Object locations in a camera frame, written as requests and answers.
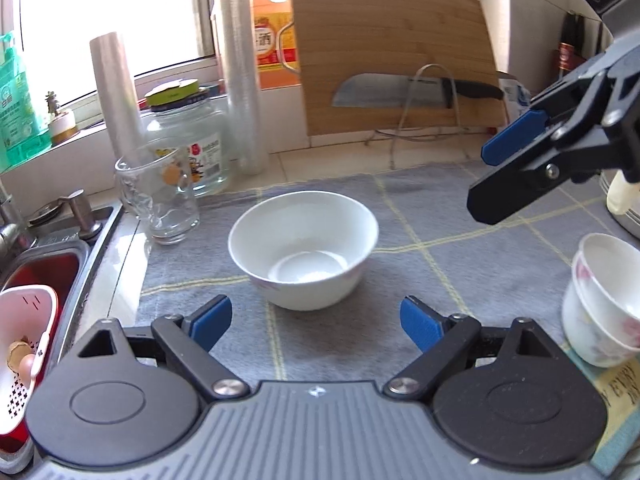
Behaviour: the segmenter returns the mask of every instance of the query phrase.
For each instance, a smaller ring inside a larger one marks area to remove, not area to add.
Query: bottle label
[[[254,17],[255,53],[260,72],[284,70],[276,52],[276,35],[292,20],[292,16],[291,12],[272,12]],[[282,35],[282,51],[285,61],[297,68],[296,37],[293,28],[286,30]]]
[[[156,155],[165,156],[175,148],[159,148]],[[222,171],[222,153],[220,152],[220,134],[212,134],[205,139],[185,148],[189,152],[191,180],[199,182],[203,178],[218,176]]]
[[[560,70],[568,72],[572,69],[572,57],[574,56],[574,46],[567,43],[560,43]]]

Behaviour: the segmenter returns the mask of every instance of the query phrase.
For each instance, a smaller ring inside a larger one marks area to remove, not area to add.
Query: kitchen knife
[[[352,108],[402,108],[406,102],[412,76],[364,73],[354,75],[340,84],[332,105]],[[477,81],[456,79],[458,95],[472,99],[502,99],[497,86]],[[411,106],[451,108],[453,92],[448,78],[421,77],[414,87]]]

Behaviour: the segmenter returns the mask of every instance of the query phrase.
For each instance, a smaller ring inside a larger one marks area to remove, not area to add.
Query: pink basket
[[[57,319],[58,297],[50,286],[16,286],[0,292],[0,438],[20,446],[28,437],[22,421],[24,408],[42,378]],[[6,364],[9,346],[23,338],[35,354],[29,387]]]

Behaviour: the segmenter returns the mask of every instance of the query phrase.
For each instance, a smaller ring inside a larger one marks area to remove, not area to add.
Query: gray mat
[[[187,240],[153,248],[137,324],[188,314],[216,294],[228,295],[233,323],[212,354],[253,385],[260,379],[385,382],[418,357],[399,323],[407,294],[444,315],[462,311],[483,324],[533,317],[560,343],[559,307],[580,238],[608,232],[635,240],[608,215],[597,179],[565,184],[498,226],[476,223],[466,211],[466,192],[484,172],[481,162],[434,164],[206,198],[202,222]],[[316,312],[265,304],[226,250],[244,211],[302,189],[351,196],[380,223],[363,282],[340,304]]]

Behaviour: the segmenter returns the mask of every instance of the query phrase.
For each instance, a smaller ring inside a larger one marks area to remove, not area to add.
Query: drinking glass
[[[184,240],[200,222],[189,154],[184,148],[163,148],[167,145],[169,140],[155,140],[116,162],[121,200],[144,222],[153,240],[162,245]]]

